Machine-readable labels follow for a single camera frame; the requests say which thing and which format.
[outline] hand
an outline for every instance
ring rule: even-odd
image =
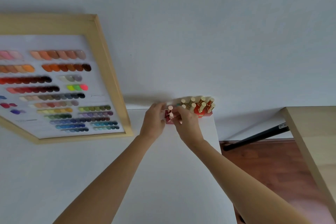
[[[164,110],[166,103],[152,104],[146,111],[143,124],[140,130],[140,136],[153,140],[153,142],[162,134],[166,121],[161,120],[160,113]]]
[[[193,146],[204,141],[200,126],[198,124],[198,116],[183,108],[182,106],[173,109],[173,123],[182,141],[188,146]]]

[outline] person's right hand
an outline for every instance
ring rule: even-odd
[[[183,108],[182,106],[173,109],[173,123],[182,141],[189,147],[204,141],[198,116]]]

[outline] person's right arm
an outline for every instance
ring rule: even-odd
[[[198,116],[173,109],[182,141],[209,169],[247,224],[311,224],[289,203],[216,151],[201,133]]]

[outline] white table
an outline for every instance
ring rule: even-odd
[[[135,135],[146,110],[128,110]],[[213,117],[199,120],[219,152]],[[0,222],[52,223],[134,138],[33,145],[0,128]],[[235,224],[233,205],[173,125],[142,160],[113,224]]]

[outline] baseboard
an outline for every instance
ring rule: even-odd
[[[231,140],[231,141],[219,141],[219,144],[232,144],[239,142],[239,140]],[[257,143],[292,143],[295,142],[294,138],[276,138],[276,139],[264,139],[261,141],[254,142],[252,144]]]

